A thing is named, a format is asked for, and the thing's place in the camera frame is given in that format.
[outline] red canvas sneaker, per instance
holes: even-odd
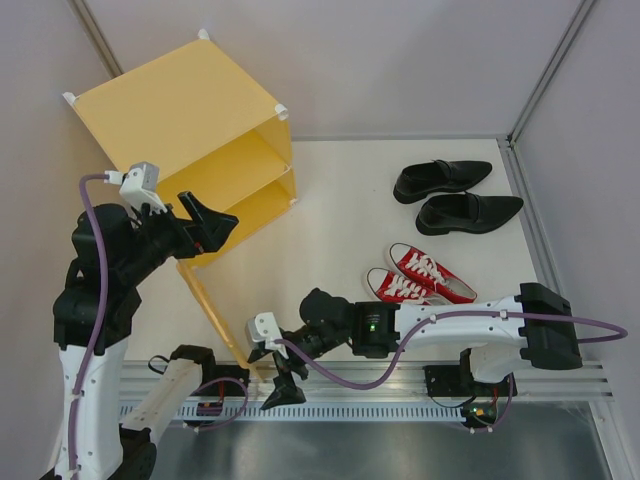
[[[472,303],[478,297],[469,285],[415,247],[396,243],[388,253],[390,262],[405,277],[436,291],[453,303]]]
[[[450,305],[451,302],[424,285],[390,272],[372,268],[366,276],[367,286],[383,302],[413,303],[415,305]]]

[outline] white corner connector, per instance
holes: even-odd
[[[78,99],[78,97],[76,97],[73,93],[71,92],[64,92],[62,94],[62,96],[64,97],[64,99],[67,101],[67,103],[69,105],[71,105],[73,107],[73,105],[76,103],[76,100]]]
[[[281,103],[276,105],[276,113],[278,114],[278,120],[284,121],[289,118],[289,110]]]

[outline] white wall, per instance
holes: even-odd
[[[605,361],[640,450],[640,2],[599,2],[526,130],[521,151],[577,314],[624,325]]]
[[[77,182],[108,167],[61,92],[107,75],[65,0],[1,2],[0,62],[0,476],[22,480],[44,473],[61,420],[51,307],[73,258]]]
[[[578,0],[88,0],[125,70],[215,41],[297,136],[509,131]]]

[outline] white robotic arm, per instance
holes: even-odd
[[[155,444],[175,411],[203,381],[213,380],[213,352],[181,346],[147,399],[119,425],[120,372],[141,303],[137,286],[171,256],[193,258],[219,250],[238,219],[209,210],[190,192],[178,198],[191,219],[175,217],[155,193],[158,168],[149,163],[133,165],[126,174],[108,171],[86,179],[97,178],[120,186],[136,218],[121,205],[99,205],[80,216],[72,234],[77,258],[53,307],[54,341],[64,370],[65,428],[47,479],[148,478]],[[105,306],[102,316],[100,305]]]
[[[299,330],[261,329],[264,323],[260,322],[270,314],[250,320],[247,330],[254,350],[249,361],[273,353],[279,376],[265,409],[305,401],[291,373],[304,380],[307,364],[344,386],[363,390],[379,385],[381,382],[349,384],[315,364],[316,358],[344,343],[351,346],[354,355],[367,358],[387,358],[395,352],[392,365],[404,349],[441,343],[460,345],[459,383],[475,384],[484,391],[522,368],[580,368],[582,359],[573,324],[521,318],[539,313],[567,316],[571,310],[565,299],[536,283],[521,285],[517,296],[448,306],[352,304],[316,289],[300,306],[305,326]],[[274,352],[272,345],[286,347],[287,357]]]

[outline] black shoe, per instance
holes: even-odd
[[[464,192],[480,183],[491,173],[491,168],[489,162],[475,160],[434,160],[431,163],[411,165],[402,170],[393,189],[393,196],[400,203],[408,204],[423,200],[430,193]]]
[[[423,235],[487,233],[507,223],[524,205],[518,197],[438,195],[420,209],[416,227]]]

